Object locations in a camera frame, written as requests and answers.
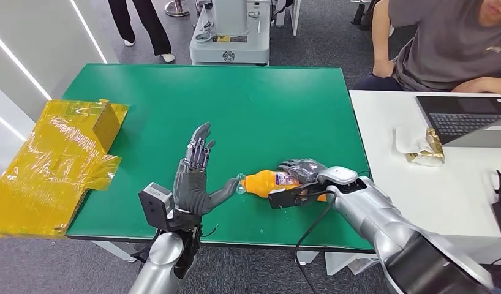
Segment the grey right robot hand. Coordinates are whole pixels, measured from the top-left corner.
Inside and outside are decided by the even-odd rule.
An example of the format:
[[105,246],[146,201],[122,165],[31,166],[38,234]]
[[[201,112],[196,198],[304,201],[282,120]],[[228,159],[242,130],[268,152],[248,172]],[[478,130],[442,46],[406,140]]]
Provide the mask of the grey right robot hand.
[[313,183],[320,172],[328,167],[313,159],[290,159],[281,162],[277,169],[288,173],[301,184]]

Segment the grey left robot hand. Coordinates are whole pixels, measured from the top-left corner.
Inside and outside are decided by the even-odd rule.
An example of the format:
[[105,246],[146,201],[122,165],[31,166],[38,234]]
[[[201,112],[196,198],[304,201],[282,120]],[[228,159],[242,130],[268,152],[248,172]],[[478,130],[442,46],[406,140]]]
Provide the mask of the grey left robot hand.
[[175,207],[181,211],[204,216],[229,199],[238,187],[238,179],[230,178],[223,187],[208,192],[207,166],[214,140],[206,141],[211,133],[211,124],[198,126],[186,146],[184,157],[179,161],[173,183]]

